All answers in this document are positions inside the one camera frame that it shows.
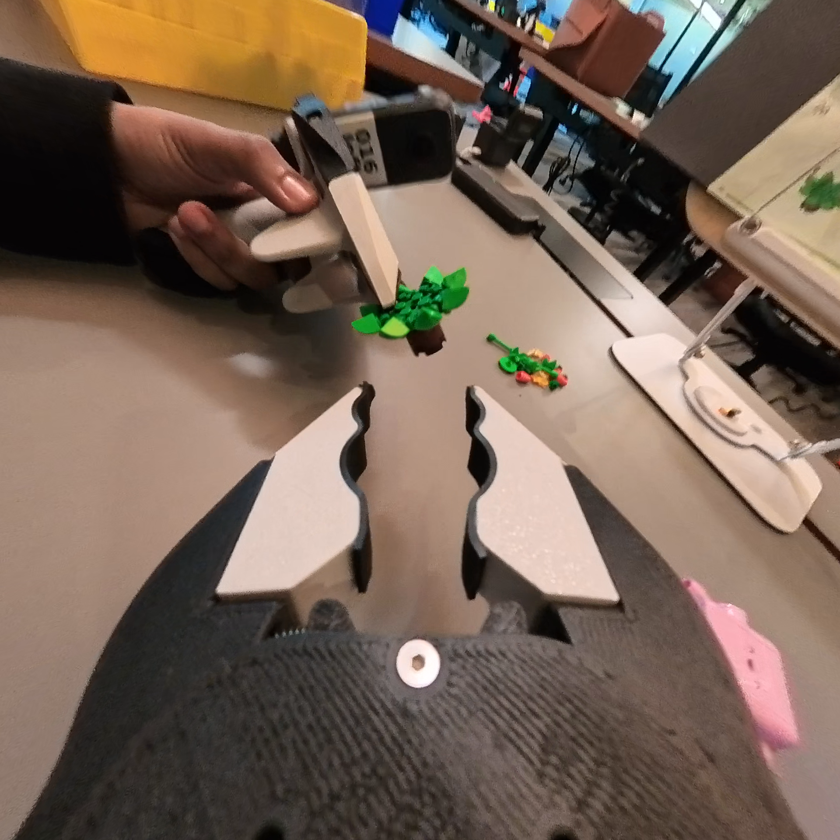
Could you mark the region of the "pink toy brick pot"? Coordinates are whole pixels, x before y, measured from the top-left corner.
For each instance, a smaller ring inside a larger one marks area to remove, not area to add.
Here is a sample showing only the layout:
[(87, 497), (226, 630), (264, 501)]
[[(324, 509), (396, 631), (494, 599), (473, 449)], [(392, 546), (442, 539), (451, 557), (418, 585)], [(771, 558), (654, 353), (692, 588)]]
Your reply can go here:
[(800, 744), (778, 648), (751, 626), (743, 609), (715, 600), (697, 581), (683, 579), (682, 585), (717, 639), (749, 709), (760, 750), (776, 770), (778, 754)]

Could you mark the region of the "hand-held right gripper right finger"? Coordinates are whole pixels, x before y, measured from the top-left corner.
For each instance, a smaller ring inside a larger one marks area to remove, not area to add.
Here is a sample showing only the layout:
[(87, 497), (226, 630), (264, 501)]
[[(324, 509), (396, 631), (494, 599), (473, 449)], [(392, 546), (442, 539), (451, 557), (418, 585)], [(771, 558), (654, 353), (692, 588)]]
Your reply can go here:
[(562, 458), (487, 391), (465, 391), (469, 500), (462, 550), (468, 599), (548, 608), (613, 608), (621, 597)]

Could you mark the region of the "black flat device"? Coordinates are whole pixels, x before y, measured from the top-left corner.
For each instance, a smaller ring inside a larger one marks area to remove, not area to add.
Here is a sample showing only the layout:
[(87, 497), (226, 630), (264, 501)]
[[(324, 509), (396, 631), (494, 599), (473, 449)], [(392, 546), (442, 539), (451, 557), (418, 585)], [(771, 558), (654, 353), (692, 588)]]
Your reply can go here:
[(539, 238), (545, 229), (540, 210), (510, 192), (479, 165), (457, 161), (451, 183), (507, 234)]

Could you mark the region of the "person's left hand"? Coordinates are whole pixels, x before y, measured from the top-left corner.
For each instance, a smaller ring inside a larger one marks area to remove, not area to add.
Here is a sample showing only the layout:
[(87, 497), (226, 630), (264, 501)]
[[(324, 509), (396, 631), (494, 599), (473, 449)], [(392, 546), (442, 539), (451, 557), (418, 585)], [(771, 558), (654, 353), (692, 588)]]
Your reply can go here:
[(164, 229), (203, 282), (262, 291), (277, 273), (257, 261), (208, 205), (269, 200), (286, 214), (318, 203), (313, 186), (267, 137), (159, 108), (114, 102), (112, 143), (129, 228)]

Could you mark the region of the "yellow plastic bin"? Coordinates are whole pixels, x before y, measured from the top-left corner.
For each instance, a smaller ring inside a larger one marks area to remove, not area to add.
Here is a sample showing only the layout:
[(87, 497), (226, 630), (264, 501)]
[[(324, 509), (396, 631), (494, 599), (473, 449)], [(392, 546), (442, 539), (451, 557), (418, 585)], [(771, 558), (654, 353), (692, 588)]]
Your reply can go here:
[(322, 1), (45, 1), (78, 64), (100, 77), (290, 110), (364, 91), (364, 18)]

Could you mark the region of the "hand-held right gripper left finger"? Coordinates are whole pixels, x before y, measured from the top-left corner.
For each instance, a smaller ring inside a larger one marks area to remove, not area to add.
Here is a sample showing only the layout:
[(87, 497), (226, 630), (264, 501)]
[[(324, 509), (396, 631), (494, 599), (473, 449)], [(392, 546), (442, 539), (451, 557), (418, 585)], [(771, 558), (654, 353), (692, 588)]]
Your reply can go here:
[(274, 602), (305, 623), (316, 602), (350, 606), (367, 592), (371, 523), (359, 479), (374, 399), (372, 384), (358, 384), (276, 451), (217, 583), (220, 602)]

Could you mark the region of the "brown box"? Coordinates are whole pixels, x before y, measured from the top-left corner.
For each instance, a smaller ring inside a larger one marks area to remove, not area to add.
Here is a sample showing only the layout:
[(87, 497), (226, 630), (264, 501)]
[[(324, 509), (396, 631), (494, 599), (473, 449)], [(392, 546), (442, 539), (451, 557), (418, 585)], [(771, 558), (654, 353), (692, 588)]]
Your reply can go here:
[(635, 13), (618, 1), (573, 1), (546, 60), (611, 98), (627, 94), (665, 36), (658, 12)]

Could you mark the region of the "blue plastic bin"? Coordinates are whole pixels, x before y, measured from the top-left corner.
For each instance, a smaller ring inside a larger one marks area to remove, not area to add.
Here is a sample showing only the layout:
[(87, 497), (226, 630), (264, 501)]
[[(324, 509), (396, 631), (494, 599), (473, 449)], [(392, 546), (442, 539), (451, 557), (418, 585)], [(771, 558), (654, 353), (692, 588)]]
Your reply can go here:
[(397, 24), (403, 16), (403, 7), (411, 8), (413, 1), (365, 1), (364, 20), (369, 40), (393, 42)]

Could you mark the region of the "toy brick flower sprig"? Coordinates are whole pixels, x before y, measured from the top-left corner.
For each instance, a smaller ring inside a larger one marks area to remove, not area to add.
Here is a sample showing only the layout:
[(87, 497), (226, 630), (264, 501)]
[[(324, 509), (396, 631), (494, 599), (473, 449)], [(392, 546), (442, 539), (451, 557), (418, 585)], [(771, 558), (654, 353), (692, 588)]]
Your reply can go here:
[(548, 353), (539, 349), (522, 351), (518, 346), (502, 342), (495, 333), (486, 336), (488, 344), (502, 352), (498, 368), (520, 385), (534, 385), (550, 392), (558, 391), (569, 383), (563, 367)]

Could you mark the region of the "green toy brick plant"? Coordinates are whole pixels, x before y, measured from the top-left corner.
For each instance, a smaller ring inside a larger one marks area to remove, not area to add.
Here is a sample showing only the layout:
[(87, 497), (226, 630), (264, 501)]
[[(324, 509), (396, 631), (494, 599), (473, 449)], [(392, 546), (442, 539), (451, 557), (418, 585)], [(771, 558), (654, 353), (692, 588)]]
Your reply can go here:
[(431, 266), (419, 286), (410, 288), (400, 282), (395, 303), (360, 307), (351, 328), (358, 334), (378, 335), (389, 341), (404, 340), (415, 356), (431, 356), (444, 348), (443, 320), (464, 305), (469, 297), (468, 271), (459, 267), (450, 273)]

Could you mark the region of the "black box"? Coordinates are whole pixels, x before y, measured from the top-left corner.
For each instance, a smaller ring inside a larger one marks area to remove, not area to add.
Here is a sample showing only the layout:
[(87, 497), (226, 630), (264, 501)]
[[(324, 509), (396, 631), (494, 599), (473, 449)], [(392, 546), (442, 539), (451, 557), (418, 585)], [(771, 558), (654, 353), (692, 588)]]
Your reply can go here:
[(507, 117), (487, 113), (479, 122), (474, 141), (474, 157), (482, 164), (506, 168), (518, 158), (524, 145), (532, 139), (542, 124), (543, 111), (526, 104)]

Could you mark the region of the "long brown wooden table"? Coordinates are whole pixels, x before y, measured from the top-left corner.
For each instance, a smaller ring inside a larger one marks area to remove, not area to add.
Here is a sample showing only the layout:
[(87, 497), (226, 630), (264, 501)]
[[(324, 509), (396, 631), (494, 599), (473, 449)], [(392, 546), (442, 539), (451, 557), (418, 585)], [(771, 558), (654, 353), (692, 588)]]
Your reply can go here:
[(643, 130), (640, 125), (624, 117), (616, 109), (612, 99), (592, 90), (551, 64), (548, 61), (548, 48), (537, 38), (526, 33), (524, 29), (504, 21), (478, 2), (447, 1), (444, 5), (458, 9), (453, 14), (459, 18), (468, 19), (499, 33), (508, 42), (505, 53), (506, 56), (510, 55), (510, 58), (506, 59), (508, 63), (515, 61), (519, 67), (533, 68), (541, 77), (550, 81), (583, 108), (596, 113), (617, 131), (634, 142), (640, 140)]

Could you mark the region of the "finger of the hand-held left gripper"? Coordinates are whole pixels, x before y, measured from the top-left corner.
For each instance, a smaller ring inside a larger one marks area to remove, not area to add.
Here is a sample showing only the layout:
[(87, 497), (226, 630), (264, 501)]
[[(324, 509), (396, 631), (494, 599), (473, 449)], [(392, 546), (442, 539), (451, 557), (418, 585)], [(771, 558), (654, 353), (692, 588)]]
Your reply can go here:
[(380, 215), (357, 172), (333, 178), (328, 195), (338, 211), (344, 242), (358, 268), (360, 285), (385, 309), (396, 302), (401, 271)]

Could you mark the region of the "grey partition panel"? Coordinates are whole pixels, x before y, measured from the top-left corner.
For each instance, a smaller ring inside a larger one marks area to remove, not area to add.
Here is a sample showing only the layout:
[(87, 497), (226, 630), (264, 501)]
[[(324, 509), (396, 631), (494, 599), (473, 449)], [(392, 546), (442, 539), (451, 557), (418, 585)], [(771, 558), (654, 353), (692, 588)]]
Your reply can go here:
[(838, 77), (839, 2), (771, 2), (642, 131), (709, 186)]

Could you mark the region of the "person's left forearm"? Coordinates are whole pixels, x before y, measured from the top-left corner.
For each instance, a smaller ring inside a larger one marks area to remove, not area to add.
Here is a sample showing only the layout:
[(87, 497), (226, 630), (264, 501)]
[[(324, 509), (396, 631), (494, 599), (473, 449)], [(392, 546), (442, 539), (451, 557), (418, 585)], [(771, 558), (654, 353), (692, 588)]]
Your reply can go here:
[(1, 59), (1, 246), (89, 264), (135, 262), (112, 140), (127, 92)]

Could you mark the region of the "white instruction booklet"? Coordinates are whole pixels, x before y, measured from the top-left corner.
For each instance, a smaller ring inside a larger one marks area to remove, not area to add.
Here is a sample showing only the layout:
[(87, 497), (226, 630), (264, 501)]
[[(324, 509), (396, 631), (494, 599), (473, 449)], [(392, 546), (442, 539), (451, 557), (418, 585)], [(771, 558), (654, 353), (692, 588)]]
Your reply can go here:
[(825, 260), (839, 260), (839, 78), (709, 187), (709, 194), (742, 217)]

